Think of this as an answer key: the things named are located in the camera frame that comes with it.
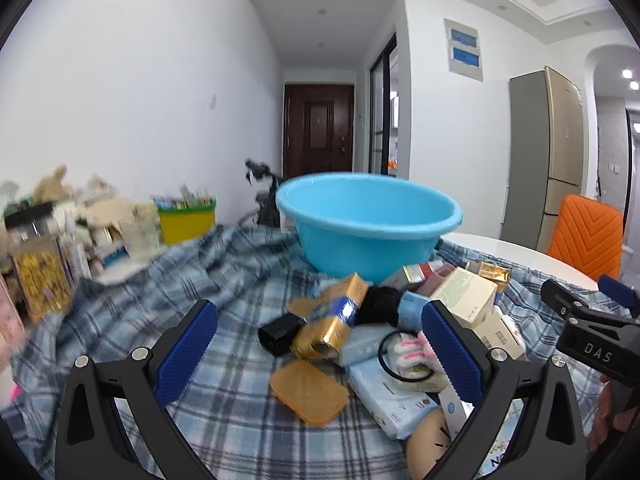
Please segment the person's right hand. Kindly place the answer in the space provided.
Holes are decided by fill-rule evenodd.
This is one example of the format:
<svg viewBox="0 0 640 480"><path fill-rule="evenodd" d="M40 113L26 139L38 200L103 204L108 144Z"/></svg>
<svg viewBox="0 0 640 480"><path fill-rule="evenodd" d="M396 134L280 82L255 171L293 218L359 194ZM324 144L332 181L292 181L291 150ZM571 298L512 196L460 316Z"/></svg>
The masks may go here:
<svg viewBox="0 0 640 480"><path fill-rule="evenodd" d="M604 387L599 396L596 416L594 416L592 429L587 438L590 452L597 451L612 430L626 434L638 422L639 418L639 408L632 408L626 412L615 414L611 378L601 375L600 382Z"/></svg>

